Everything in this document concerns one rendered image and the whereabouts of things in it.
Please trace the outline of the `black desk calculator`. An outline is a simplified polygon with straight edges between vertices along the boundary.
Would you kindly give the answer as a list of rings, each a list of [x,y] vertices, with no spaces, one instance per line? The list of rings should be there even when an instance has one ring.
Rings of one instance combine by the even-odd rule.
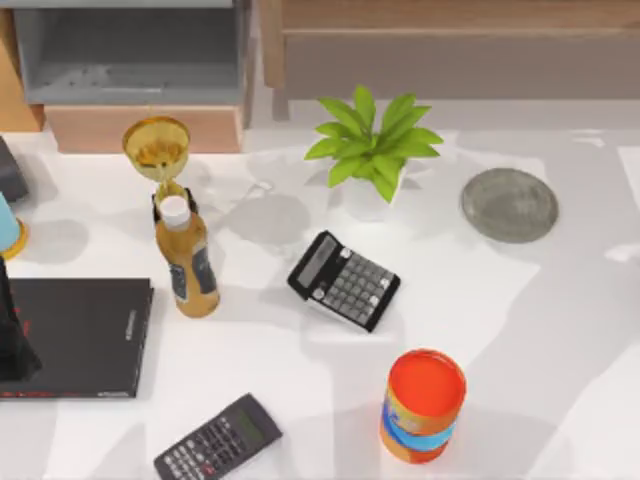
[[[371,333],[401,279],[324,230],[295,264],[287,284],[307,305]]]

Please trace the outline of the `amber bottle with white cap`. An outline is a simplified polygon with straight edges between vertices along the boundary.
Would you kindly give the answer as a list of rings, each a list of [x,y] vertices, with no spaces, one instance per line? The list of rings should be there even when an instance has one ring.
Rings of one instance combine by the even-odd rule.
[[[156,243],[168,264],[176,306],[187,317],[206,317],[220,302],[209,259],[207,227],[182,196],[165,197],[158,212]]]

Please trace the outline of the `black book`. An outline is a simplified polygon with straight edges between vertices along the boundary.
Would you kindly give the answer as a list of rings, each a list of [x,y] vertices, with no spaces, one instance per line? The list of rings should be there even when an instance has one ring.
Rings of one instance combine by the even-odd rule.
[[[154,289],[147,278],[15,278],[14,304],[42,362],[0,400],[137,396]]]

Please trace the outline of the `light blue cup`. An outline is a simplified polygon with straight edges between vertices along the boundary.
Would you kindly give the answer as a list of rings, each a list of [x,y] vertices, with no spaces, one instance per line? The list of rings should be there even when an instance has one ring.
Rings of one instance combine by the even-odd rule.
[[[26,225],[14,214],[4,194],[0,192],[0,255],[4,260],[16,257],[26,246]]]

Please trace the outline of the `gold trophy cup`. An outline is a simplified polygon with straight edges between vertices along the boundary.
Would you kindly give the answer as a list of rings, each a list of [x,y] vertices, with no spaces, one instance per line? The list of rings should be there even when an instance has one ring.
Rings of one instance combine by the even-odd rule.
[[[176,182],[189,159],[190,140],[187,127],[168,116],[140,120],[123,136],[122,148],[130,163],[143,177],[156,183],[152,195],[155,223],[160,220],[160,203],[169,196],[184,198],[191,212],[198,212],[190,189]]]

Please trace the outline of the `wooden cupboard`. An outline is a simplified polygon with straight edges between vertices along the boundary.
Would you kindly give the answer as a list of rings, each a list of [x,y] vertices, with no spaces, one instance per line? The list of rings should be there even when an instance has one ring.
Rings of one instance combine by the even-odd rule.
[[[43,106],[25,100],[13,12],[0,8],[0,133],[40,132],[44,122]]]

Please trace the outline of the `orange can with blue band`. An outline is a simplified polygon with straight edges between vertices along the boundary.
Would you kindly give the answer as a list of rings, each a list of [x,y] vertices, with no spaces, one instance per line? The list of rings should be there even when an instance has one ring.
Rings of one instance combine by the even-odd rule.
[[[464,373],[449,356],[432,349],[401,355],[387,379],[382,443],[406,463],[436,459],[451,439],[466,391]]]

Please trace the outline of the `dark grey box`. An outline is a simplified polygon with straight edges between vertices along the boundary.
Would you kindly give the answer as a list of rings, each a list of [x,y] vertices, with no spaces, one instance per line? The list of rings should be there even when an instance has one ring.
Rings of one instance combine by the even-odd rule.
[[[0,136],[0,192],[9,203],[20,201],[29,194],[19,164],[2,136]]]

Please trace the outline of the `green plant in white pot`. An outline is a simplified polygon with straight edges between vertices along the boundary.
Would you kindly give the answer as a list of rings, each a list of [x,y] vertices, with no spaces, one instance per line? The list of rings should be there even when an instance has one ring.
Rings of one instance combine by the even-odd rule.
[[[412,159],[436,158],[443,138],[419,122],[431,110],[413,93],[393,98],[377,116],[372,92],[358,85],[350,104],[322,96],[318,102],[333,119],[316,127],[322,138],[304,159],[329,159],[327,186],[341,191],[346,211],[360,221],[384,219]]]

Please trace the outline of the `dark grey scientific calculator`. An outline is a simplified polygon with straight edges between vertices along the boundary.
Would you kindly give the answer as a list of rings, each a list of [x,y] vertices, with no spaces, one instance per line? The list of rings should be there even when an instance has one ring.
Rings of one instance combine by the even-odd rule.
[[[282,437],[247,393],[154,460],[160,480],[220,480]]]

